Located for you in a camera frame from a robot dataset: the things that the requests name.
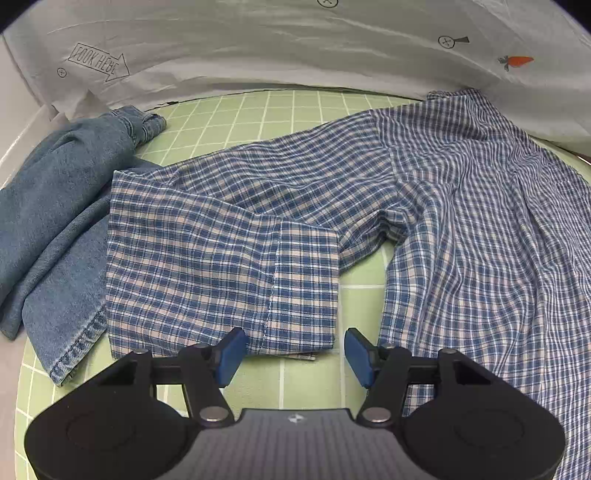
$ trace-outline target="black circular pad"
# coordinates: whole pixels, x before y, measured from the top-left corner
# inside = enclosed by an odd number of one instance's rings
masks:
[[[560,423],[510,388],[458,385],[405,421],[409,454],[441,480],[550,479],[562,459]]]
[[[186,422],[173,408],[121,387],[64,397],[25,437],[36,473],[60,480],[151,480],[179,460],[186,443]]]

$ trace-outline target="orange carrot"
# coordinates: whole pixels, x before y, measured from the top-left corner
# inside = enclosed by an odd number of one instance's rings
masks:
[[[521,67],[522,65],[525,65],[531,61],[534,61],[534,59],[531,57],[509,57],[507,59],[507,63],[512,67]]]

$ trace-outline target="metal screw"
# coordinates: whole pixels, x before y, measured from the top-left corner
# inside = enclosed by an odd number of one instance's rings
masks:
[[[366,408],[361,415],[365,420],[370,421],[371,423],[383,423],[388,421],[392,414],[387,408],[383,407],[370,407]]]
[[[223,407],[205,407],[199,412],[199,416],[205,421],[222,421],[229,415]]]

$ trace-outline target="arrow graphic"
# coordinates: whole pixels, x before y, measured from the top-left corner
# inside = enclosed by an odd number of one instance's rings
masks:
[[[129,76],[129,68],[121,53],[118,57],[96,47],[77,43],[68,61],[107,75],[106,82]]]

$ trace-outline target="crosshair symbol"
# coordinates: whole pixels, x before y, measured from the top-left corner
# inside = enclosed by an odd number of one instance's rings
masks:
[[[316,0],[321,7],[334,8],[339,4],[339,0]]]
[[[442,35],[439,37],[438,42],[443,48],[453,48],[456,44],[456,41],[447,35]]]

